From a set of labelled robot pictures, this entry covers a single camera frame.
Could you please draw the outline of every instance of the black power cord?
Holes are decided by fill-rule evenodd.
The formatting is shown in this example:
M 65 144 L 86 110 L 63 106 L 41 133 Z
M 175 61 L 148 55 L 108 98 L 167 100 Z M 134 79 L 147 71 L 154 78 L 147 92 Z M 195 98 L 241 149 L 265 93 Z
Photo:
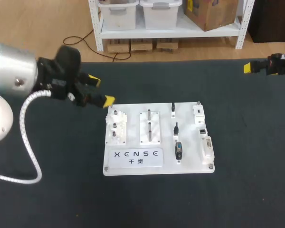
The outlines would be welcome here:
M 89 44 L 87 43 L 87 41 L 85 40 L 85 38 L 87 38 L 88 36 L 90 36 L 93 32 L 94 32 L 94 29 L 93 29 L 92 31 L 90 31 L 88 34 L 86 34 L 83 38 L 82 38 L 82 37 L 78 37 L 78 36 L 70 36 L 70 37 L 64 38 L 63 44 L 71 46 L 71 45 L 75 45 L 75 44 L 78 44 L 78 43 L 84 41 L 85 44 L 89 47 L 89 49 L 90 49 L 91 51 L 93 51 L 94 53 L 96 53 L 96 54 L 98 54 L 98 55 L 100 55 L 100 56 L 104 56 L 104 57 L 107 57 L 107 58 L 111 58 L 111 59 L 112 59 L 112 62 L 114 62 L 116 59 L 117 59 L 117 60 L 127 60 L 127 59 L 129 59 L 129 58 L 131 57 L 131 53 L 130 53 L 130 52 L 129 52 L 129 56 L 128 56 L 127 58 L 116 58 L 119 53 L 116 53 L 115 56 L 112 57 L 112 56 L 106 56 L 106 55 L 103 55 L 103 54 L 100 54 L 100 53 L 94 51 L 94 50 L 89 46 Z M 70 39 L 70 38 L 78 38 L 79 40 L 78 40 L 77 42 L 75 42 L 75 43 L 66 43 L 66 40 L 68 40 L 68 39 Z

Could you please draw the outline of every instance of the black cabinet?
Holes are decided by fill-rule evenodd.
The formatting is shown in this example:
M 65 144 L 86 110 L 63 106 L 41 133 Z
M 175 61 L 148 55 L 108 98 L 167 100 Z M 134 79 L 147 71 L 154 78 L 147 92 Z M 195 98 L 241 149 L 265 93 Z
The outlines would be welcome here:
M 255 0 L 248 31 L 255 43 L 285 41 L 285 0 Z

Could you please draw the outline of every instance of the yellow fingertip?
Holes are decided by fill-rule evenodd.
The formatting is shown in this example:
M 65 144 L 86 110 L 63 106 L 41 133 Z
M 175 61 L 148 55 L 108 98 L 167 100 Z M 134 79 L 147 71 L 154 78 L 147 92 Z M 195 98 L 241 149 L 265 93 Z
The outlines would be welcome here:
M 244 65 L 244 74 L 249 74 L 251 73 L 251 64 L 247 63 Z
M 103 108 L 107 108 L 109 106 L 112 106 L 114 101 L 115 101 L 115 97 L 107 96 L 107 95 L 105 95 L 105 97 L 106 97 L 106 101 L 105 101 Z
M 92 78 L 92 79 L 98 80 L 98 82 L 97 82 L 97 84 L 96 84 L 96 87 L 99 87 L 99 86 L 100 86 L 100 79 L 99 79 L 99 78 L 94 77 L 93 75 L 89 75 L 89 77 Z

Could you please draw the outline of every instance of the cardboard box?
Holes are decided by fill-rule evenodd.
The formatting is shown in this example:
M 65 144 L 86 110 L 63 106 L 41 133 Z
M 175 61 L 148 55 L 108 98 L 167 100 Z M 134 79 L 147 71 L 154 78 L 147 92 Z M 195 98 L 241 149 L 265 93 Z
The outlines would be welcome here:
M 129 39 L 110 39 L 107 43 L 109 53 L 128 53 L 130 49 Z
M 185 14 L 202 30 L 234 23 L 238 0 L 187 0 Z
M 177 49 L 179 46 L 178 38 L 160 38 L 157 39 L 156 48 Z
M 152 39 L 131 39 L 131 51 L 152 51 Z

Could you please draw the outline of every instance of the black cable plug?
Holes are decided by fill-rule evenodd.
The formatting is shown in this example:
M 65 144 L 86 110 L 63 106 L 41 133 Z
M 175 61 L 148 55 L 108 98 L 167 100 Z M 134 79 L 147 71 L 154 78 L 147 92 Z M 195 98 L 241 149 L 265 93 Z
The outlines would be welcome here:
M 178 135 L 179 134 L 179 126 L 178 126 L 178 123 L 175 122 L 175 127 L 174 127 L 174 135 Z

